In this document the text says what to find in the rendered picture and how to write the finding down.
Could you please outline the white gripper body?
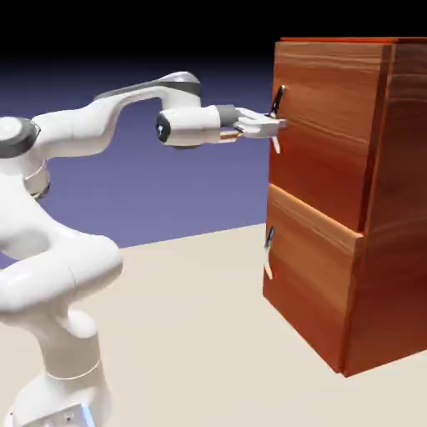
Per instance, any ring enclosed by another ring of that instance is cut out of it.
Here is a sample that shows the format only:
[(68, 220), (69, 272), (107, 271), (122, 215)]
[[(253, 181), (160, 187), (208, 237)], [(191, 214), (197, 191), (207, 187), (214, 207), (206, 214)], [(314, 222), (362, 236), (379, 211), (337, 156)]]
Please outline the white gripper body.
[(238, 119), (234, 127), (247, 138), (277, 137), (279, 130), (288, 124), (286, 119), (272, 118), (247, 108), (236, 108)]

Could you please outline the larger wooden cabinet door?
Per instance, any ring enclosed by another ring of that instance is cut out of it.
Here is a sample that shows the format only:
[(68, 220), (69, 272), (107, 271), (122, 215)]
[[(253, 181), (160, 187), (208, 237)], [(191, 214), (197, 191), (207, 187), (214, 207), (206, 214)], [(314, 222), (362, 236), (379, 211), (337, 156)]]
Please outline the larger wooden cabinet door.
[(353, 231), (364, 227), (369, 170), (391, 43), (281, 41), (274, 86), (286, 90), (269, 181)]

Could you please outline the smaller wooden cabinet door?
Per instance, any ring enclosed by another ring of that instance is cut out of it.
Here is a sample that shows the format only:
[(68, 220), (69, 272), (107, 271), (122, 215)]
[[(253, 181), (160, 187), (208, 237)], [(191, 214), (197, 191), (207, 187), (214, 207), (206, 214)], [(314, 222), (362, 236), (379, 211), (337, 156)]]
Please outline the smaller wooden cabinet door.
[(272, 273), (264, 277), (264, 297), (331, 369), (342, 371), (363, 235), (273, 184), (266, 229), (273, 234)]

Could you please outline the reddish wooden cabinet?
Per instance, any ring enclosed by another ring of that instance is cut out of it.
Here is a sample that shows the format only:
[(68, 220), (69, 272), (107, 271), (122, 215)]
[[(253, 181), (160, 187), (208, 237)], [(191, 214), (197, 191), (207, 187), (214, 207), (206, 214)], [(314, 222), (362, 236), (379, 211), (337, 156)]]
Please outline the reddish wooden cabinet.
[(392, 45), (337, 372), (352, 376), (427, 350), (427, 38), (291, 40)]

